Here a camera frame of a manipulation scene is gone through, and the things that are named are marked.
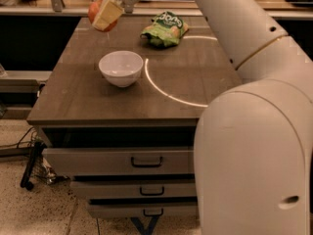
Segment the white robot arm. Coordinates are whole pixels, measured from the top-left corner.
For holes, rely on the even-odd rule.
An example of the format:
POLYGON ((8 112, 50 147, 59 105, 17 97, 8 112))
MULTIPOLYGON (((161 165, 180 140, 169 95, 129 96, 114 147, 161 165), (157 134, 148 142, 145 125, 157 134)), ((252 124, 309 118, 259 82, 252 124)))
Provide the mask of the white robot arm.
POLYGON ((202 235, 310 235, 312 62, 254 0, 195 0, 242 79, 198 122, 202 235))

